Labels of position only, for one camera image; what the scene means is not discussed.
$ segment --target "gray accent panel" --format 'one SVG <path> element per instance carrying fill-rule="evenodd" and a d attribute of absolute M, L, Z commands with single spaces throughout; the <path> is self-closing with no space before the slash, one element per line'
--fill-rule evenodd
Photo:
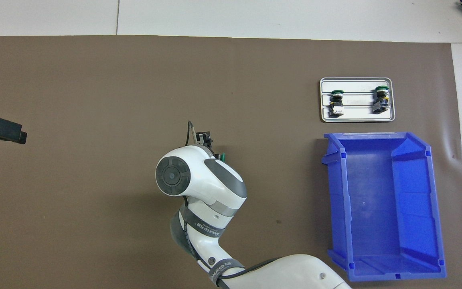
<path fill-rule="evenodd" d="M 181 216 L 183 216 L 185 222 L 188 225 L 190 225 L 190 227 L 196 229 L 199 233 L 203 235 L 212 238 L 219 238 L 225 230 L 225 228 L 216 228 L 208 224 L 207 222 L 204 222 L 201 218 L 195 215 L 190 209 L 188 209 L 184 205 L 181 206 L 181 209 L 179 211 L 181 212 Z"/>
<path fill-rule="evenodd" d="M 220 278 L 220 276 L 222 276 L 222 274 L 224 274 L 226 270 L 236 267 L 244 268 L 244 266 L 240 262 L 233 258 L 222 259 L 209 270 L 209 280 L 211 280 L 213 284 L 217 285 L 218 279 Z"/>
<path fill-rule="evenodd" d="M 222 279 L 217 279 L 217 287 L 220 287 L 222 289 L 230 289 L 226 283 L 224 283 L 224 280 Z"/>
<path fill-rule="evenodd" d="M 219 165 L 217 159 L 207 159 L 204 164 L 209 170 L 233 193 L 242 198 L 247 198 L 247 189 L 245 183 L 237 179 L 226 168 Z"/>
<path fill-rule="evenodd" d="M 156 183 L 165 194 L 179 195 L 190 184 L 190 169 L 180 157 L 165 157 L 156 166 Z"/>
<path fill-rule="evenodd" d="M 185 231 L 179 222 L 179 211 L 177 211 L 170 220 L 170 234 L 178 246 L 180 246 L 183 250 L 185 250 L 185 252 L 192 255 L 194 258 L 197 258 L 191 252 Z"/>
<path fill-rule="evenodd" d="M 231 209 L 228 206 L 220 203 L 219 201 L 215 201 L 212 205 L 208 205 L 213 211 L 222 214 L 224 216 L 234 216 L 238 209 Z"/>

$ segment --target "blue plastic bin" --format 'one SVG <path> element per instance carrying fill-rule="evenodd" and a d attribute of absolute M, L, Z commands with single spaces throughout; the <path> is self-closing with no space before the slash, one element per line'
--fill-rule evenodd
<path fill-rule="evenodd" d="M 328 254 L 349 280 L 446 277 L 431 147 L 410 132 L 324 137 Z"/>

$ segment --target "aluminum tray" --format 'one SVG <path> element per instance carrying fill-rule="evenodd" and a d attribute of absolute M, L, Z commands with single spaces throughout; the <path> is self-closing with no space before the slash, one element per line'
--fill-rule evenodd
<path fill-rule="evenodd" d="M 390 88 L 390 105 L 380 114 L 372 113 L 376 97 L 375 88 L 386 85 Z M 329 106 L 333 90 L 343 90 L 345 113 L 340 117 L 329 117 Z M 391 79 L 387 77 L 324 77 L 320 80 L 320 115 L 325 122 L 388 122 L 395 119 L 395 101 Z"/>

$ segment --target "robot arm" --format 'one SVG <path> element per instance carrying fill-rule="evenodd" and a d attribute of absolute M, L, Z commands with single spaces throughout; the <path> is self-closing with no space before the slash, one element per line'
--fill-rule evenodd
<path fill-rule="evenodd" d="M 219 238 L 247 198 L 242 177 L 211 151 L 211 141 L 172 150 L 156 166 L 156 183 L 184 204 L 170 222 L 174 241 L 191 254 L 217 287 L 227 289 L 349 289 L 330 267 L 297 254 L 244 266 L 220 247 Z"/>

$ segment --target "brown mat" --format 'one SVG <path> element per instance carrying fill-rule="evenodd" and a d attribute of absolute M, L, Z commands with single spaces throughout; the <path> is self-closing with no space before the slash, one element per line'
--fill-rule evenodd
<path fill-rule="evenodd" d="M 323 123 L 322 77 L 390 77 L 391 123 Z M 431 144 L 448 278 L 350 283 L 462 288 L 462 153 L 449 44 L 190 37 L 0 37 L 1 288 L 213 288 L 170 238 L 182 203 L 154 169 L 186 121 L 244 178 L 221 238 L 247 267 L 305 253 L 341 276 L 323 133 L 412 131 Z"/>

